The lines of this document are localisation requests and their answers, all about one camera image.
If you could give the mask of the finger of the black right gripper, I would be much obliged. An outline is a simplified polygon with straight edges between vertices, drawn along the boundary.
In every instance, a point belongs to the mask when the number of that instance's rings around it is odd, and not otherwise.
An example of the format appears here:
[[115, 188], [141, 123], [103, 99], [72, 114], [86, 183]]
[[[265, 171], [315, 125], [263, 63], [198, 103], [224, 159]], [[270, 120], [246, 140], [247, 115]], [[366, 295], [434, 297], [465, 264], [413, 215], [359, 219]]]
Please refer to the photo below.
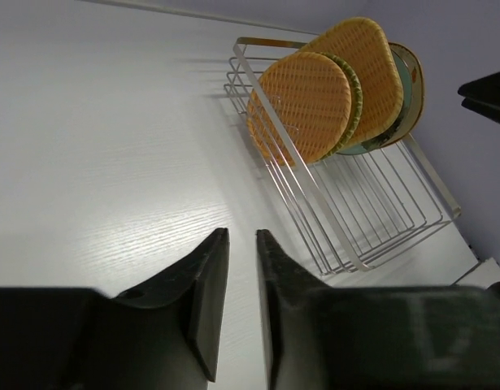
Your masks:
[[500, 124], [500, 71], [463, 84], [461, 106]]

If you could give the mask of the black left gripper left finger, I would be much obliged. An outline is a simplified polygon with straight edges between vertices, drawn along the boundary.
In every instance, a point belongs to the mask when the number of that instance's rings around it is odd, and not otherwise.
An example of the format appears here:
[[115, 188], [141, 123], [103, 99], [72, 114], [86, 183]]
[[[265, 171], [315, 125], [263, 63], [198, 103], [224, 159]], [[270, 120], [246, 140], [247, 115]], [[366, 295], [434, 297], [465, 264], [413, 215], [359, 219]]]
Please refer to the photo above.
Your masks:
[[116, 297], [0, 288], [0, 389], [205, 389], [215, 380], [229, 234]]

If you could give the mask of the small orange woven plate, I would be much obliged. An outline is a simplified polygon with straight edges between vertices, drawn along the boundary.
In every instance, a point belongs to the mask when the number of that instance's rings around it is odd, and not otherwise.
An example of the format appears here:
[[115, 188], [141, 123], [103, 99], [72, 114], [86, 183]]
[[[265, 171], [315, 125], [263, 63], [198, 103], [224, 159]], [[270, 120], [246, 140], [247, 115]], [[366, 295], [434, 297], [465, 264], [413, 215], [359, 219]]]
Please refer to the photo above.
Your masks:
[[335, 146], [350, 117], [350, 86], [321, 53], [300, 52], [274, 62], [259, 84], [305, 163]]

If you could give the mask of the large orange woven plate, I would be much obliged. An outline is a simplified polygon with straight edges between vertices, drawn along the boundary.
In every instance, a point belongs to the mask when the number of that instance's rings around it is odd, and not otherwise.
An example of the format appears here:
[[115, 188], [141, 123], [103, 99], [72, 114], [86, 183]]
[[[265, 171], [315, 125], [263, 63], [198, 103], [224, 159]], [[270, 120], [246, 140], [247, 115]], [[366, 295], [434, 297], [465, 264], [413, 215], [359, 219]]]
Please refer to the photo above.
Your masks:
[[379, 136], [394, 123], [402, 109], [403, 87], [385, 32], [376, 21], [345, 19], [298, 50], [334, 54], [346, 61], [359, 79], [362, 114], [344, 149]]

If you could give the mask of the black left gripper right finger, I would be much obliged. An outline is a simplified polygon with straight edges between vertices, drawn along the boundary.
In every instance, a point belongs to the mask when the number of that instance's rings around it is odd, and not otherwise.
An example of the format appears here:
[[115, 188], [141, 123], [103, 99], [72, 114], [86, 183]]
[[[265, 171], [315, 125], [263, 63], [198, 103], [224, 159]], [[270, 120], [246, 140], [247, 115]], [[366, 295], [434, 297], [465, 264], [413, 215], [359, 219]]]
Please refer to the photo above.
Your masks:
[[256, 247], [270, 389], [500, 389], [500, 283], [334, 288]]

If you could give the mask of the green rimmed woven plate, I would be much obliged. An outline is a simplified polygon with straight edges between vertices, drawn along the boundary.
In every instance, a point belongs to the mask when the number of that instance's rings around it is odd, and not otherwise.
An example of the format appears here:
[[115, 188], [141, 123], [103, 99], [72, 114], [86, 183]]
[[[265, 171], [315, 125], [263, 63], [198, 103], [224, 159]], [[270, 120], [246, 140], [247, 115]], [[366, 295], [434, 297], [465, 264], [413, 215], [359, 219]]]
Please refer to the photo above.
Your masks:
[[347, 121], [346, 129], [343, 132], [343, 135], [340, 137], [338, 142], [333, 146], [324, 156], [323, 158], [327, 158], [332, 156], [336, 152], [343, 150], [344, 147], [348, 144], [352, 136], [354, 135], [356, 128], [359, 126], [359, 121], [363, 112], [363, 91], [361, 87], [361, 83], [359, 78], [352, 68], [351, 65], [348, 64], [343, 58], [336, 56], [335, 54], [331, 54], [328, 52], [321, 52], [321, 54], [330, 58], [333, 62], [335, 62], [340, 69], [343, 70], [348, 84], [350, 86], [350, 94], [351, 94], [351, 109], [350, 109], [350, 117]]

